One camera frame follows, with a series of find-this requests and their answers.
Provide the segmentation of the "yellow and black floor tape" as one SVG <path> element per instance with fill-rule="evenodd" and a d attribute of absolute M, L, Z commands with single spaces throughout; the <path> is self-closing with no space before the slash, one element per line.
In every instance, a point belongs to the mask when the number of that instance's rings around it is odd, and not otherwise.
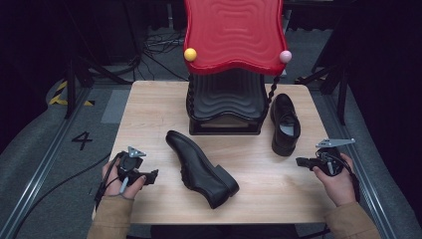
<path fill-rule="evenodd" d="M 66 87 L 68 86 L 68 82 L 63 80 L 57 87 L 56 91 L 54 92 L 52 98 L 49 101 L 49 105 L 62 105 L 67 106 L 68 100 L 62 99 L 62 94 Z M 96 104 L 94 100 L 88 100 L 84 102 L 84 106 L 93 107 Z"/>

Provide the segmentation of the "silver floor rail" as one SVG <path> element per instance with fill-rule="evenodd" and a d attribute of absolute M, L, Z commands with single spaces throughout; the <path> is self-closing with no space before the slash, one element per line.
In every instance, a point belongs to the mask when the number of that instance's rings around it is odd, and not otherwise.
<path fill-rule="evenodd" d="M 57 158 L 59 149 L 61 148 L 65 135 L 71 128 L 78 112 L 83 107 L 85 100 L 91 93 L 91 88 L 81 88 L 79 94 L 76 97 L 74 104 L 74 111 L 67 119 L 61 121 L 60 126 L 56 130 L 56 133 L 44 153 L 44 156 L 39 163 L 37 169 L 32 174 L 31 179 L 26 184 L 25 189 L 15 205 L 11 215 L 0 231 L 0 239 L 13 239 L 14 234 L 19 230 L 19 224 L 24 221 L 26 215 L 29 214 L 30 208 L 43 185 L 45 178 L 47 177 L 53 163 Z"/>
<path fill-rule="evenodd" d="M 353 100 L 346 101 L 345 124 L 337 115 L 336 96 L 320 96 L 318 107 L 323 125 L 329 138 L 354 138 L 355 143 L 342 148 L 354 162 L 354 170 L 360 182 L 361 205 L 368 211 L 382 239 L 398 239 L 389 216 L 388 209 L 395 196 L 395 182 L 389 175 L 382 159 L 368 134 L 357 104 Z"/>

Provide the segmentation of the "black metal stand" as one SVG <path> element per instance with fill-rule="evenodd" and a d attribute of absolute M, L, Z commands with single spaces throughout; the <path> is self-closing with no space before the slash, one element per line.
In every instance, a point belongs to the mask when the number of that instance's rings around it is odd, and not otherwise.
<path fill-rule="evenodd" d="M 65 115 L 66 119 L 71 117 L 77 107 L 76 81 L 79 81 L 83 88 L 90 88 L 94 85 L 94 78 L 93 74 L 90 72 L 90 69 L 94 69 L 101 76 L 111 79 L 120 85 L 131 85 L 131 82 L 122 79 L 115 73 L 112 73 L 94 61 L 74 54 L 67 64 L 67 70 L 65 74 L 65 80 L 67 81 L 68 86 L 68 105 Z"/>
<path fill-rule="evenodd" d="M 296 85 L 307 85 L 311 82 L 321 79 L 322 77 L 325 77 L 325 80 L 319 87 L 319 91 L 323 95 L 331 95 L 335 89 L 338 89 L 336 115 L 342 125 L 345 125 L 344 114 L 348 82 L 348 66 L 348 60 L 342 59 L 338 63 L 323 68 L 311 74 L 310 76 L 299 77 L 295 80 Z"/>

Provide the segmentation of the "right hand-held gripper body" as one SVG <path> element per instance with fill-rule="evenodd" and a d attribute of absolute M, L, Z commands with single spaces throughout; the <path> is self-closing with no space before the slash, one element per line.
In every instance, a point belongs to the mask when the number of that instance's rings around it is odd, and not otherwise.
<path fill-rule="evenodd" d="M 328 176 L 339 175 L 344 168 L 351 172 L 349 164 L 340 156 L 338 147 L 355 143 L 354 138 L 326 138 L 316 144 L 316 166 Z"/>

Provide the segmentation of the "person's right hand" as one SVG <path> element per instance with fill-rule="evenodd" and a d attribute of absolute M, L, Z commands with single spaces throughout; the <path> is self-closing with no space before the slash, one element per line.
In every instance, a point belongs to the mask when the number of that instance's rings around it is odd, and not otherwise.
<path fill-rule="evenodd" d="M 337 176 L 328 176 L 315 166 L 314 174 L 321 181 L 327 196 L 336 207 L 356 201 L 353 180 L 346 167 Z"/>

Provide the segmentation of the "black leather shoe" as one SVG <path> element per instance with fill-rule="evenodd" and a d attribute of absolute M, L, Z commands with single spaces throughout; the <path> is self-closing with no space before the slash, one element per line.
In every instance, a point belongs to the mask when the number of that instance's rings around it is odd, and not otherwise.
<path fill-rule="evenodd" d="M 184 185 L 204 196 L 212 209 L 224 204 L 239 191 L 240 186 L 234 177 L 221 165 L 214 166 L 189 137 L 170 130 L 165 140 L 179 159 Z"/>
<path fill-rule="evenodd" d="M 302 129 L 294 104 L 286 94 L 279 94 L 271 105 L 274 125 L 272 150 L 280 156 L 290 156 L 296 149 Z"/>

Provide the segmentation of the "red and black shoe rack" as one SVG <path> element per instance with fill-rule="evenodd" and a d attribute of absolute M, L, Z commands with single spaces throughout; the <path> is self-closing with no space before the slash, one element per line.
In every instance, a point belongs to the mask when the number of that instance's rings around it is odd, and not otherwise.
<path fill-rule="evenodd" d="M 283 0 L 184 0 L 186 110 L 192 134 L 258 134 L 292 59 Z"/>

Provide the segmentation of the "person's left hand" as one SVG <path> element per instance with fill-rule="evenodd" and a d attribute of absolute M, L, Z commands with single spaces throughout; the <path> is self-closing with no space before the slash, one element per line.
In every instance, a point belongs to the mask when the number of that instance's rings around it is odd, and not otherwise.
<path fill-rule="evenodd" d="M 130 200 L 135 198 L 146 180 L 145 176 L 141 176 L 131 186 L 122 187 L 122 182 L 118 179 L 117 167 L 111 161 L 103 167 L 102 175 L 106 185 L 105 196 L 122 196 Z"/>

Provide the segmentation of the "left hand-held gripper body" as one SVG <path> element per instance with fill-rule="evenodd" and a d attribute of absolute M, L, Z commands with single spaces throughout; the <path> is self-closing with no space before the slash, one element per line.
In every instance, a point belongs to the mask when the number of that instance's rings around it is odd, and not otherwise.
<path fill-rule="evenodd" d="M 117 175 L 123 185 L 132 185 L 141 176 L 151 176 L 149 172 L 138 171 L 144 156 L 146 156 L 145 152 L 131 146 L 118 155 L 120 162 L 117 166 Z"/>

